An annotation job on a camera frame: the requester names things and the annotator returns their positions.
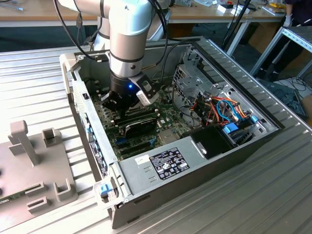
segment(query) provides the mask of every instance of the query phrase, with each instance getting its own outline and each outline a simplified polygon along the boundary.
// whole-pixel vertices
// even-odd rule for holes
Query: blue drive bracket
[[[257,123],[258,118],[256,116],[251,116],[250,118],[254,123]]]
[[[101,196],[105,196],[107,195],[108,192],[112,191],[113,189],[114,188],[111,183],[105,183],[101,185],[99,193]]]
[[[224,126],[223,130],[229,134],[231,132],[234,132],[236,130],[238,130],[238,127],[235,125],[235,123],[229,123],[227,125]]]

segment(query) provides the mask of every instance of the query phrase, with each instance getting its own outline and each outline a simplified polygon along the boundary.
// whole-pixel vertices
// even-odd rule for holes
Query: white glove
[[[287,16],[286,15],[286,19],[285,19],[285,22],[283,24],[284,27],[289,27],[292,25],[292,15],[290,16]]]

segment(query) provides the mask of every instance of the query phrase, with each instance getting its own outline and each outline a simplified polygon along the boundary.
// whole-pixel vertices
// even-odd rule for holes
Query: wooden desk
[[[60,26],[52,0],[19,0],[24,11],[0,7],[0,27],[34,27],[34,26]],[[60,6],[60,11],[67,25],[75,25],[77,12]],[[169,23],[209,23],[231,22],[232,14],[222,14],[216,6],[206,7],[193,2],[192,7],[171,7]],[[275,17],[258,9],[243,16],[241,26],[228,50],[232,55],[240,39],[251,22],[278,22],[281,17]],[[96,25],[97,18],[83,14],[83,25]]]
[[[170,23],[211,23],[211,22],[231,22],[231,13],[223,14],[217,11],[217,6],[206,7],[197,2],[193,2],[191,7],[173,6],[171,7]],[[255,12],[250,11],[245,14],[241,22],[278,22],[281,17],[273,16],[262,9]]]

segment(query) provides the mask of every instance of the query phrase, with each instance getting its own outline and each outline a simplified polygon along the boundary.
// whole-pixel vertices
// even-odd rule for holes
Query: person
[[[285,2],[286,16],[283,23],[284,27],[312,25],[312,0],[285,0]],[[289,41],[290,39],[288,37],[281,37],[261,65],[261,68],[256,75],[257,78],[263,79],[265,77],[267,69]],[[279,73],[283,71],[291,61],[297,58],[302,51],[303,47],[291,40],[280,60],[274,65],[274,71],[271,74],[268,74],[268,80],[271,82],[276,81]]]

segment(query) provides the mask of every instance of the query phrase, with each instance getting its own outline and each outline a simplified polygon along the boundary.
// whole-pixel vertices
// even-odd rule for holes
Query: power supply label
[[[177,147],[150,157],[150,161],[162,180],[190,168]]]

